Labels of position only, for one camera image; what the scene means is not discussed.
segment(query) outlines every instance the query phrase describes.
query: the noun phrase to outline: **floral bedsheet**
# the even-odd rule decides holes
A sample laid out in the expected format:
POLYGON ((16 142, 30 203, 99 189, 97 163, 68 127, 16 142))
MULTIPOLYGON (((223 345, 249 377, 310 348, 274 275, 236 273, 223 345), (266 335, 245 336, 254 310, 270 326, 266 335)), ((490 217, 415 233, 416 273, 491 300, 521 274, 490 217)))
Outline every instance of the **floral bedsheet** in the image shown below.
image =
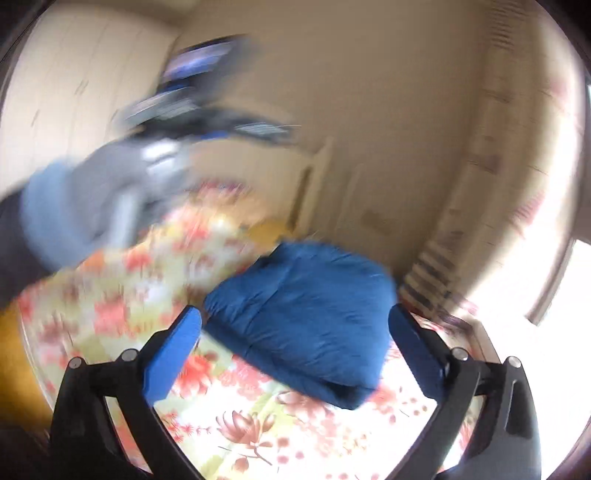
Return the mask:
MULTIPOLYGON (((18 299, 28 354, 53 405, 69 358, 115 359, 167 328, 183 306, 256 259, 256 245, 215 212, 185 206, 124 254, 100 253, 26 290, 18 299)), ((419 319, 450 345, 459 331, 419 319)), ((425 398, 392 343, 382 382, 355 411, 305 397, 203 333, 168 397, 155 409, 182 451, 212 480, 271 476, 322 480, 384 478, 406 454, 436 403, 425 398)), ((470 438, 474 402, 446 459, 470 438)), ((147 469, 116 402, 109 401, 131 462, 147 469)))

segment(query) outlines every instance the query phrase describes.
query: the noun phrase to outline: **yellow object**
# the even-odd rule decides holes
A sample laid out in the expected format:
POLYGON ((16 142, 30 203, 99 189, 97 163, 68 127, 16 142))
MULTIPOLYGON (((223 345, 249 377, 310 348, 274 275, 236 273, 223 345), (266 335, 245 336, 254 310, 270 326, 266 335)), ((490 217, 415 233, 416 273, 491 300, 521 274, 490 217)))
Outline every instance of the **yellow object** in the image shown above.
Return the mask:
POLYGON ((47 428, 53 413, 29 363, 19 322, 15 303, 0 312, 0 421, 47 428))
POLYGON ((271 252, 282 239, 295 240, 295 234, 280 220, 265 220, 250 227, 246 235, 262 252, 271 252))

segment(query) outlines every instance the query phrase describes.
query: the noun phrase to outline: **folded clothing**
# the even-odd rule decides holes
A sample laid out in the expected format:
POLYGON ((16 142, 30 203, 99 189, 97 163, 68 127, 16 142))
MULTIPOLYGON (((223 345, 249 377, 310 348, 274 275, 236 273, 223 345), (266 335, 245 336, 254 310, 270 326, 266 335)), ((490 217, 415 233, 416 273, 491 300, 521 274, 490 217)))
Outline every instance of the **folded clothing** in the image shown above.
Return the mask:
POLYGON ((395 302, 380 265, 331 245, 286 242, 206 297, 204 329, 279 382, 354 409, 378 386, 395 302))

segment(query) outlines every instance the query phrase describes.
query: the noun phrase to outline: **gloved hand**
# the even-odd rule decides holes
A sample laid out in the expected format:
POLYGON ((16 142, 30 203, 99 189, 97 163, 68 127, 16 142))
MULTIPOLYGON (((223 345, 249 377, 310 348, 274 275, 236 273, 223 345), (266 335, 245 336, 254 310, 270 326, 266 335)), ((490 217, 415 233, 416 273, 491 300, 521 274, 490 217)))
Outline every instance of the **gloved hand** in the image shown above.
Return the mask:
POLYGON ((23 191, 27 243, 50 270, 73 267, 109 241, 121 194, 140 193, 137 231, 158 221, 191 184, 188 146, 127 138, 108 143, 78 166, 53 163, 23 191))

